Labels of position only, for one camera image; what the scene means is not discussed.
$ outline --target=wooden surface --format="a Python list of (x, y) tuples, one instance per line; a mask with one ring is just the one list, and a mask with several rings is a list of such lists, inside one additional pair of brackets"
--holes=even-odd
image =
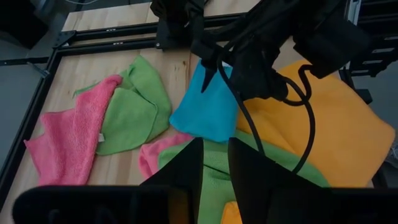
[[(258, 0), (222, 0), (210, 1), (205, 9), (206, 16), (246, 12)], [(125, 26), (156, 22), (157, 18), (149, 10), (149, 3), (130, 6), (96, 9), (92, 11), (70, 13), (64, 30), (88, 30), (113, 26)], [(276, 60), (276, 69), (286, 66), (301, 58), (288, 41), (281, 49)], [(156, 49), (129, 50), (93, 55), (64, 57), (59, 65), (51, 89), (45, 101), (42, 113), (63, 111), (74, 107), (73, 92), (102, 80), (104, 77), (119, 73), (127, 68), (134, 58), (141, 54), (160, 73), (164, 86), (173, 104), (177, 108), (188, 88), (192, 72), (198, 58), (188, 50), (170, 50), (163, 53)], [(170, 128), (159, 136), (171, 135)], [(32, 138), (43, 133), (40, 122), (36, 124)], [(139, 150), (131, 150), (111, 156), (96, 156), (88, 184), (91, 185), (137, 185), (142, 176), (137, 167)], [(20, 164), (6, 203), (0, 213), (0, 223), (13, 223), (12, 204), (16, 197), (37, 185), (38, 175), (30, 154), (26, 151)]]

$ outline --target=orange towel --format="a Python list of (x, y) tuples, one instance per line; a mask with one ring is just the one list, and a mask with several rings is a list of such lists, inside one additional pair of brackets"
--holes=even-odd
[(225, 204), (221, 224), (242, 224), (241, 214), (236, 202)]
[[(280, 74), (291, 78), (305, 92), (297, 70), (306, 60), (295, 62)], [(307, 72), (315, 113), (315, 142), (308, 160), (332, 187), (365, 187), (376, 173), (394, 140), (394, 130), (334, 75), (323, 79)], [(288, 99), (299, 101), (289, 86)], [(289, 106), (275, 99), (244, 102), (260, 138), (301, 156), (308, 141), (309, 122), (304, 106)], [(237, 128), (251, 133), (242, 112)]]

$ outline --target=green cloth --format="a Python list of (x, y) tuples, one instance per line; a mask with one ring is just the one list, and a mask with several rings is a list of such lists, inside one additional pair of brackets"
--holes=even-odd
[(120, 76), (123, 81), (115, 89), (105, 112), (101, 128), (104, 141), (99, 142), (96, 149), (99, 155), (134, 149), (169, 128), (172, 105), (157, 70), (137, 56)]
[[(250, 134), (241, 131), (235, 132), (235, 137), (257, 149), (254, 138)], [(229, 174), (227, 144), (220, 144), (213, 141), (204, 140), (204, 165), (218, 169)], [(159, 167), (163, 167), (174, 156), (176, 156), (189, 142), (178, 146), (167, 148), (159, 154)], [(276, 163), (292, 170), (300, 158), (283, 149), (279, 149), (267, 142), (262, 142), (267, 157), (276, 161)], [(226, 203), (236, 201), (229, 175), (218, 172), (209, 167), (203, 167), (203, 183), (201, 189), (200, 208), (199, 208), (199, 224), (220, 224), (223, 209)], [(329, 187), (327, 180), (322, 174), (311, 164), (305, 163), (298, 173), (303, 178), (321, 186)]]

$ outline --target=fabric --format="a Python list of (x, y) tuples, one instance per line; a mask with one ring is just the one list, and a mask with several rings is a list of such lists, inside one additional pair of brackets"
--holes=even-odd
[[(232, 68), (224, 67), (228, 76)], [(236, 129), (238, 105), (217, 72), (201, 93), (205, 68), (198, 63), (180, 106), (170, 117), (170, 124), (182, 133), (216, 142), (228, 141)]]
[[(256, 142), (250, 134), (236, 131), (235, 137), (239, 138), (254, 149), (257, 149)], [(170, 147), (159, 154), (159, 167), (163, 167), (174, 156), (176, 156), (189, 142), (185, 142), (178, 146)], [(269, 143), (262, 142), (267, 157), (276, 163), (292, 170), (300, 158), (285, 150), (279, 149)], [(203, 182), (201, 189), (201, 199), (199, 208), (199, 224), (219, 224), (223, 214), (224, 206), (227, 202), (235, 201), (234, 190), (232, 188), (231, 179), (228, 168), (228, 144), (217, 143), (204, 140), (204, 158), (203, 158)], [(328, 182), (322, 174), (311, 164), (306, 163), (298, 172), (298, 175), (307, 180), (321, 186), (328, 187)]]
[(87, 182), (106, 107), (122, 78), (105, 78), (79, 95), (74, 109), (45, 113), (44, 134), (24, 141), (39, 173), (39, 185), (83, 185)]
[(241, 213), (239, 212), (238, 203), (228, 202), (225, 204), (221, 224), (242, 224)]
[[(306, 60), (295, 62), (280, 74), (304, 91), (297, 70)], [(365, 187), (386, 158), (394, 130), (381, 121), (365, 102), (334, 75), (318, 79), (307, 72), (312, 87), (310, 104), (315, 113), (315, 141), (309, 162), (333, 187)], [(288, 99), (299, 101), (289, 86)], [(274, 99), (244, 102), (260, 138), (301, 156), (309, 135), (307, 110)], [(251, 133), (242, 112), (237, 128)]]
[(143, 144), (138, 157), (138, 168), (141, 171), (142, 176), (145, 179), (148, 179), (159, 170), (157, 158), (160, 152), (164, 149), (182, 144), (192, 139), (192, 136), (189, 134), (178, 133), (170, 137), (162, 138), (153, 143)]
[(172, 105), (156, 69), (137, 56), (121, 76), (105, 113), (99, 155), (134, 149), (169, 128)]

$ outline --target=orange cloth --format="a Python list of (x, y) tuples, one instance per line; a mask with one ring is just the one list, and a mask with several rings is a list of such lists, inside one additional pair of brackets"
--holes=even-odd
[[(298, 69), (306, 60), (295, 62), (280, 74), (291, 78), (305, 93)], [(315, 113), (315, 142), (308, 160), (332, 187), (365, 187), (376, 173), (394, 140), (394, 130), (380, 120), (368, 105), (334, 75), (318, 79), (310, 72), (310, 103)], [(289, 87), (288, 99), (300, 98)], [(301, 156), (309, 135), (307, 110), (275, 99), (255, 98), (244, 102), (260, 138)], [(242, 111), (237, 128), (251, 133)]]
[(242, 224), (241, 214), (236, 202), (225, 204), (221, 224)]

